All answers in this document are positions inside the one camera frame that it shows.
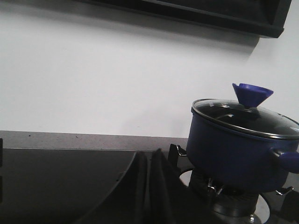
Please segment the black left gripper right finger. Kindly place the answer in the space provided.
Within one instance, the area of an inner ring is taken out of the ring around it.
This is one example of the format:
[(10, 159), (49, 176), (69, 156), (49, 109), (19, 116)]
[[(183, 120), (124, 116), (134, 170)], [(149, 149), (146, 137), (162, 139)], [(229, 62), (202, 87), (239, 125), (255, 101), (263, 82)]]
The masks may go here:
[(146, 153), (145, 224), (215, 224), (216, 217), (181, 182), (164, 153)]

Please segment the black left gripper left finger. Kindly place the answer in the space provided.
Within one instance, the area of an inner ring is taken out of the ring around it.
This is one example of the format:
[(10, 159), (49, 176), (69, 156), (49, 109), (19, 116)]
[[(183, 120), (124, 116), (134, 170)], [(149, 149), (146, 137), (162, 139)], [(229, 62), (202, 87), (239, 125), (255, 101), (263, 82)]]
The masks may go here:
[(147, 158), (134, 153), (124, 175), (108, 195), (75, 221), (76, 224), (142, 224), (147, 186)]

